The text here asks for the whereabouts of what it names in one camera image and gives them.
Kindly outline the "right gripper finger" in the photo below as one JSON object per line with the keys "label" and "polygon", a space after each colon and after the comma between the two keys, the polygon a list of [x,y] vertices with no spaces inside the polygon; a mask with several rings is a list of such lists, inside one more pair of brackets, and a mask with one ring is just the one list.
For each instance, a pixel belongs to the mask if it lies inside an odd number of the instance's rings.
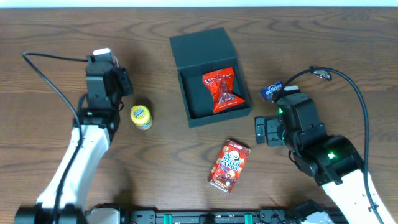
{"label": "right gripper finger", "polygon": [[264,127],[256,127],[256,143],[264,144],[266,142],[266,133]]}
{"label": "right gripper finger", "polygon": [[265,128],[266,127],[266,117],[265,116],[256,116],[254,118],[254,123],[256,128]]}

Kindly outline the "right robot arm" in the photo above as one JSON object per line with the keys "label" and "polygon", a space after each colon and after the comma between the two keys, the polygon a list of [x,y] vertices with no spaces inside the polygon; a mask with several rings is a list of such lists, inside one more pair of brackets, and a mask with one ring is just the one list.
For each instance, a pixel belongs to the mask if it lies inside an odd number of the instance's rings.
{"label": "right robot arm", "polygon": [[258,142],[286,146],[299,171],[313,178],[348,223],[393,223],[365,163],[349,139],[329,136],[318,116],[259,116]]}

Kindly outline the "red candy bag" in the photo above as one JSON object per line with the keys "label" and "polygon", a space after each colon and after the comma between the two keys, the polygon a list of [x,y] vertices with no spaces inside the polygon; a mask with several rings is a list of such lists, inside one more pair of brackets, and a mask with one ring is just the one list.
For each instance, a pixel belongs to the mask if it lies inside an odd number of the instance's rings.
{"label": "red candy bag", "polygon": [[206,73],[202,76],[202,82],[211,93],[214,114],[245,102],[233,93],[234,70],[232,67]]}

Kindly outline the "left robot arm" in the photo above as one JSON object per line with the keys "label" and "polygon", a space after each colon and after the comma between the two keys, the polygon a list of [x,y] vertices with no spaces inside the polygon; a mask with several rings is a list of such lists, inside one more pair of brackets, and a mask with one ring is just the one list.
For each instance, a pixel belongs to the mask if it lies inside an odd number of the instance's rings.
{"label": "left robot arm", "polygon": [[75,111],[68,149],[47,188],[32,207],[20,207],[15,223],[129,223],[117,205],[85,211],[86,197],[100,160],[120,124],[121,98],[133,93],[125,69],[87,68],[88,106]]}

